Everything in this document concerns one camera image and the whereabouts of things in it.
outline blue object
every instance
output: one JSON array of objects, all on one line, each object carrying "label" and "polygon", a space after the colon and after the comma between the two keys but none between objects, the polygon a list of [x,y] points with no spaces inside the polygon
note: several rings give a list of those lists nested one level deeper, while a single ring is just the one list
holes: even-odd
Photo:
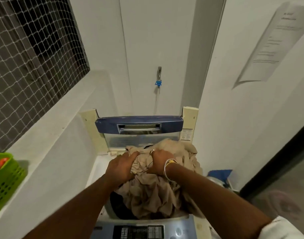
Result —
[{"label": "blue object", "polygon": [[108,134],[145,135],[180,132],[181,116],[102,117],[95,122],[98,132]]},{"label": "blue object", "polygon": [[230,173],[232,172],[231,169],[222,169],[222,170],[211,170],[208,172],[208,176],[217,178],[224,183],[226,183],[227,178],[230,176]]},{"label": "blue object", "polygon": [[160,86],[162,85],[162,80],[157,80],[155,82],[155,85],[157,85],[160,88]]}]

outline white sleeve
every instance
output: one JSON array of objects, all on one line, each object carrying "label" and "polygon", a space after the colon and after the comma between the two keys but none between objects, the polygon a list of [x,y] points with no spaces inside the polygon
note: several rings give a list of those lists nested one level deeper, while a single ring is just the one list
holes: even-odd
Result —
[{"label": "white sleeve", "polygon": [[258,239],[304,239],[304,235],[288,220],[278,216],[262,229]]}]

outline white mesh net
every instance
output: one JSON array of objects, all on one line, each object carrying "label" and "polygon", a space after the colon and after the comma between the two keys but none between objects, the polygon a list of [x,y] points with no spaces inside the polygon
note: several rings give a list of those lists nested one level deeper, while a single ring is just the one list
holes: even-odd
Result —
[{"label": "white mesh net", "polygon": [[89,70],[67,0],[0,0],[0,152]]}]

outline green plastic basket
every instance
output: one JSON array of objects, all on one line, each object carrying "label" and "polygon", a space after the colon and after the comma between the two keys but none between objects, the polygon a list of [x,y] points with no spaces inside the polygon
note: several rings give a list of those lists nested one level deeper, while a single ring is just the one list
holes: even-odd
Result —
[{"label": "green plastic basket", "polygon": [[9,158],[0,169],[0,210],[27,175],[10,153],[0,153],[0,160]]}]

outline silver bangle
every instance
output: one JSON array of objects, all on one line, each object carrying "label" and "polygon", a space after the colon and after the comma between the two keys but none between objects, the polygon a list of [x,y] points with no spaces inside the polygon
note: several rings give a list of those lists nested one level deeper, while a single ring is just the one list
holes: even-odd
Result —
[{"label": "silver bangle", "polygon": [[166,162],[165,162],[165,164],[164,164],[163,173],[164,173],[164,176],[167,178],[168,181],[175,182],[174,180],[170,180],[169,177],[167,177],[166,172],[165,172],[165,167],[166,167],[168,161],[170,161],[170,160],[174,160],[176,163],[178,163],[178,162],[177,162],[175,159],[173,159],[173,158],[170,158],[170,159],[166,160]]}]

